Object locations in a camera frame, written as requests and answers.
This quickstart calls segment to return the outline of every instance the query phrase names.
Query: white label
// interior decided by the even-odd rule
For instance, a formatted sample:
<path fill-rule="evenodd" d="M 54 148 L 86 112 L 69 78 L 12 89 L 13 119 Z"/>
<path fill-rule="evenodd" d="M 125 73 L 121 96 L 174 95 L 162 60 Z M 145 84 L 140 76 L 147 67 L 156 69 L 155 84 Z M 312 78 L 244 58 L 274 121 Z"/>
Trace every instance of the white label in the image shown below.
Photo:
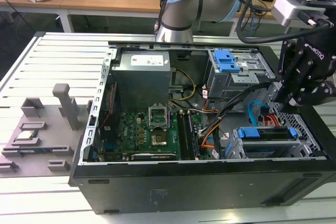
<path fill-rule="evenodd" d="M 20 150 L 20 153 L 35 153 L 34 150 Z"/>
<path fill-rule="evenodd" d="M 219 159 L 219 154 L 218 152 L 215 151 L 215 149 L 212 150 L 212 155 L 214 156 L 215 159 Z"/>
<path fill-rule="evenodd" d="M 163 66 L 163 55 L 133 55 L 131 66 Z"/>
<path fill-rule="evenodd" d="M 203 90 L 202 94 L 203 94 L 204 99 L 208 99 L 208 91 L 207 90 Z"/>
<path fill-rule="evenodd" d="M 237 65 L 239 67 L 247 67 L 247 64 L 245 62 L 237 62 Z"/>

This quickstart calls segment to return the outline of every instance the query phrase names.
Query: black computer case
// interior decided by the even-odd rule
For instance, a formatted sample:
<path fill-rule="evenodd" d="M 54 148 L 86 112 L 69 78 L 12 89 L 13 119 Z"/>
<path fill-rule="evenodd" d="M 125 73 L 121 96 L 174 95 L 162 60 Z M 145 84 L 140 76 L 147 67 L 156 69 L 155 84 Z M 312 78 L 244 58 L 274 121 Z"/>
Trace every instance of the black computer case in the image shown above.
<path fill-rule="evenodd" d="M 257 48 L 276 70 L 278 59 L 273 51 Z M 70 181 L 77 184 L 96 214 L 289 206 L 336 179 L 335 137 L 312 106 L 301 107 L 298 113 L 327 159 L 94 163 L 76 166 Z"/>

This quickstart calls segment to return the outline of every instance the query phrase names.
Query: desk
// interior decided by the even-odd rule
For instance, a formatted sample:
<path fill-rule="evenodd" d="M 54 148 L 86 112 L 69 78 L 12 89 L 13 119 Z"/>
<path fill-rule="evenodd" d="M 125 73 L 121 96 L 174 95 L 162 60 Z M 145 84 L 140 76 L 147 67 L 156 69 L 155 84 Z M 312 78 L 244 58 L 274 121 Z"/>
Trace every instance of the desk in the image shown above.
<path fill-rule="evenodd" d="M 155 41 L 153 35 L 62 34 L 34 37 L 0 82 L 0 149 L 22 116 L 27 92 L 45 105 L 60 105 L 52 95 L 57 82 L 66 82 L 77 104 L 87 104 L 100 78 L 108 41 Z M 195 42 L 241 44 L 238 38 L 194 36 Z M 267 44 L 279 55 L 281 43 Z M 316 107 L 334 126 L 336 103 Z M 336 183 L 326 184 L 290 207 L 95 215 L 69 177 L 0 178 L 0 223 L 335 223 Z"/>
<path fill-rule="evenodd" d="M 160 11 L 159 0 L 49 0 L 32 3 L 28 0 L 8 0 L 19 12 L 28 13 L 52 13 L 60 16 L 64 32 L 73 32 L 69 15 L 97 15 L 97 16 L 122 16 L 122 17 L 146 17 L 157 18 Z M 264 2 L 268 8 L 272 8 L 274 2 Z M 0 0 L 0 11 L 12 12 L 13 9 L 5 0 Z M 230 35 L 233 36 L 238 17 L 233 19 Z M 262 23 L 277 24 L 271 13 L 267 13 Z"/>

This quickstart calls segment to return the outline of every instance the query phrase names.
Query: blue plastic clip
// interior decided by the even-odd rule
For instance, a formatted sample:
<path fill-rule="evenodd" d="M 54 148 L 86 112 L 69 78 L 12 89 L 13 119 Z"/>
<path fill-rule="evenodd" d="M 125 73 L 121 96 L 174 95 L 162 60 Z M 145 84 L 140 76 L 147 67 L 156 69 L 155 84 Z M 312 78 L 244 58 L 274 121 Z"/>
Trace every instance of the blue plastic clip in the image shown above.
<path fill-rule="evenodd" d="M 238 135 L 240 138 L 243 137 L 260 137 L 259 131 L 254 127 L 241 127 L 238 131 Z"/>
<path fill-rule="evenodd" d="M 235 62 L 235 57 L 228 49 L 215 50 L 215 60 L 219 65 L 220 72 L 239 73 L 240 68 Z"/>
<path fill-rule="evenodd" d="M 298 138 L 299 134 L 293 127 L 289 128 L 289 132 L 292 135 L 292 137 L 294 137 L 295 139 Z"/>

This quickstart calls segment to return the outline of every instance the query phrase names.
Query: computer case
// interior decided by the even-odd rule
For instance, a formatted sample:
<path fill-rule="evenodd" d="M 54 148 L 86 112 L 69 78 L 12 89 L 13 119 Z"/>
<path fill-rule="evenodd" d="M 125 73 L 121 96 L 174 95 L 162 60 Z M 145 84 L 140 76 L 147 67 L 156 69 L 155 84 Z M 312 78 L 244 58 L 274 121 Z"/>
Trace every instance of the computer case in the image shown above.
<path fill-rule="evenodd" d="M 161 55 L 166 51 L 179 50 L 170 53 L 171 68 L 183 68 L 186 72 L 196 73 L 195 62 L 208 61 L 199 53 L 192 57 L 188 51 L 211 52 L 219 48 L 235 51 L 238 57 L 243 52 L 256 54 L 262 60 L 266 74 L 273 72 L 276 79 L 278 58 L 266 46 L 248 45 L 212 45 L 193 44 L 175 45 L 158 43 L 120 42 L 125 50 L 132 49 L 137 55 L 138 50 L 156 51 Z M 113 42 L 107 50 L 107 57 L 102 66 L 101 80 L 97 83 L 97 94 L 93 100 L 90 115 L 94 120 L 88 122 L 83 141 L 78 147 L 76 167 L 72 171 L 70 181 L 75 182 L 96 214 L 125 214 L 136 212 L 163 212 L 185 210 L 210 210 L 228 208 L 289 206 L 297 202 L 321 185 L 334 182 L 336 174 L 335 137 L 324 124 L 321 117 L 312 106 L 299 108 L 298 114 L 280 113 L 278 105 L 269 98 L 276 91 L 271 86 L 264 93 L 254 92 L 250 100 L 256 97 L 264 98 L 270 108 L 277 113 L 283 125 L 296 128 L 301 132 L 300 142 L 309 150 L 297 155 L 287 155 L 281 158 L 260 159 L 209 159 L 209 160 L 177 160 L 166 162 L 134 162 L 131 159 L 122 162 L 106 162 L 98 160 L 101 138 L 104 127 L 99 127 L 102 119 L 99 111 L 107 107 L 101 101 L 109 100 L 104 93 L 108 78 L 113 76 L 118 66 L 118 43 Z M 208 68 L 207 63 L 197 64 L 199 71 Z M 118 85 L 111 92 L 118 101 Z M 119 108 L 115 102 L 113 109 Z M 248 117 L 242 113 L 231 113 L 225 116 L 224 122 L 229 132 L 235 126 L 249 124 Z"/>

